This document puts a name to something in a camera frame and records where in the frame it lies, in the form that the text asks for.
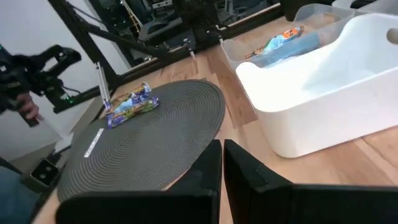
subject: finger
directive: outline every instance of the finger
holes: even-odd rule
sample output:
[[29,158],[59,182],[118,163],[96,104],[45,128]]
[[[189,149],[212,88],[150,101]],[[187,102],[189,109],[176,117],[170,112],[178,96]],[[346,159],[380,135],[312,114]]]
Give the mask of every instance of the finger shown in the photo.
[[30,94],[29,93],[23,93],[23,94],[20,94],[20,95],[18,95],[17,96],[17,101],[20,101],[20,102],[22,102],[22,101],[31,101],[32,100],[32,97],[30,96]]
[[33,103],[33,101],[30,101],[28,103],[26,103],[24,106],[22,106],[18,112],[26,112],[26,111],[31,111],[33,109],[33,107],[35,106],[35,104]]
[[32,110],[29,112],[29,114],[26,115],[26,118],[27,118],[27,119],[35,118],[35,117],[37,117],[38,113],[39,113],[39,107],[36,106],[36,105],[34,105],[34,107],[33,107]]

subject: round placemat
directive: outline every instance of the round placemat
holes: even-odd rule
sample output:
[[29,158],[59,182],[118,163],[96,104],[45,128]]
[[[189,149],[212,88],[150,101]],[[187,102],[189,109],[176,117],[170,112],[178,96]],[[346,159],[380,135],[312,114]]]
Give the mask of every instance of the round placemat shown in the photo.
[[152,111],[114,129],[99,119],[79,134],[58,185],[60,201],[82,192],[162,190],[196,161],[223,122],[221,90],[203,80],[185,80],[155,88],[151,95],[160,101]]

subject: snack bar wrapper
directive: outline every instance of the snack bar wrapper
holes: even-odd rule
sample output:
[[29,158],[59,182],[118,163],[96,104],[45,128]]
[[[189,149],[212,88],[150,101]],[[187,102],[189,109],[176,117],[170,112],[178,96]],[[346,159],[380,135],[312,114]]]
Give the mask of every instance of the snack bar wrapper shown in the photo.
[[114,128],[134,115],[153,110],[158,106],[159,99],[156,96],[149,96],[150,91],[149,85],[143,83],[132,93],[121,95],[113,100],[111,109],[106,113],[108,128]]
[[275,37],[271,38],[271,40],[268,40],[268,42],[256,49],[254,52],[251,52],[250,54],[245,55],[245,59],[249,59],[251,57],[254,57],[259,54],[265,54],[267,52],[270,52],[271,50],[274,50],[291,40],[294,40],[298,37],[300,37],[304,32],[304,26],[299,26],[295,27],[293,29],[287,30],[279,35],[276,35]]

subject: white plastic bin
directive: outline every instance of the white plastic bin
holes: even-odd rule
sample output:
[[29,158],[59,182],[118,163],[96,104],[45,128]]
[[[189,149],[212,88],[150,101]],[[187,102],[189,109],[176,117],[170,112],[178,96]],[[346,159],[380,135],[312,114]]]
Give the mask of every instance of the white plastic bin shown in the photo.
[[274,32],[269,32],[269,30],[267,30],[267,34],[250,43],[243,43],[236,40],[225,40],[221,44],[221,47],[234,71],[238,65],[243,62],[252,62],[258,67],[265,67],[278,61],[274,55],[278,53],[277,51],[279,49],[274,49],[266,54],[260,54],[249,59],[245,59],[245,55],[250,54],[262,45],[266,44],[266,42],[274,36],[298,26],[305,27],[304,33],[301,37],[284,44],[284,47],[294,48],[309,34],[318,35],[320,39],[320,45],[318,47],[322,47],[335,41],[341,30],[344,28],[344,25],[353,17],[354,10],[352,9],[342,9],[322,4],[309,4],[298,10],[296,18],[294,22],[291,23],[290,27],[283,26],[280,29],[276,29]]
[[350,20],[333,43],[236,74],[264,134],[294,158],[398,125],[398,16]]

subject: wooden table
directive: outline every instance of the wooden table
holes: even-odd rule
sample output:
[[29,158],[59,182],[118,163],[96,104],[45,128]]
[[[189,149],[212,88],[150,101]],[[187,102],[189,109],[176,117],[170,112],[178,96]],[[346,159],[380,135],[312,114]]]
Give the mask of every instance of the wooden table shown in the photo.
[[[250,41],[268,30],[286,30],[284,18],[242,34],[235,39]],[[295,183],[397,185],[398,128],[371,134],[296,159],[285,159],[271,150],[257,114],[237,76],[231,71],[220,46],[186,58],[118,88],[115,96],[129,93],[146,81],[155,88],[164,83],[186,79],[204,79],[219,86],[226,99],[226,113],[216,138],[233,139],[254,157],[278,174]],[[220,223],[232,223],[224,180],[222,183]],[[59,201],[55,190],[34,223],[55,223]]]

